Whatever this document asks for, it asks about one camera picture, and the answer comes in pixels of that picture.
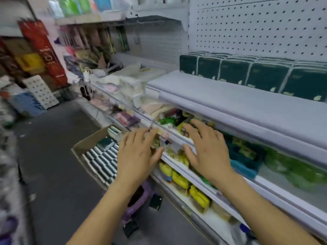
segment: dark green package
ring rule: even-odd
[[[282,93],[323,102],[327,94],[327,71],[293,69]]]
[[[251,60],[223,60],[220,65],[220,81],[244,85]]]
[[[196,75],[198,55],[180,55],[180,72]]]
[[[253,63],[246,85],[277,93],[289,67],[270,63]]]
[[[220,61],[216,57],[199,57],[198,76],[218,80]]]

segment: gray floor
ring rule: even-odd
[[[22,175],[35,194],[31,212],[38,245],[65,244],[104,194],[70,151],[96,130],[74,102],[14,127]],[[140,229],[126,239],[119,227],[117,245],[209,244],[166,198],[159,211],[145,204],[135,219]]]

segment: right hand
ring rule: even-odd
[[[220,191],[224,191],[237,175],[231,167],[224,136],[199,120],[192,119],[191,123],[198,130],[190,124],[185,124],[184,128],[194,142],[197,155],[194,154],[189,145],[183,144],[185,154],[191,165],[200,174]]]

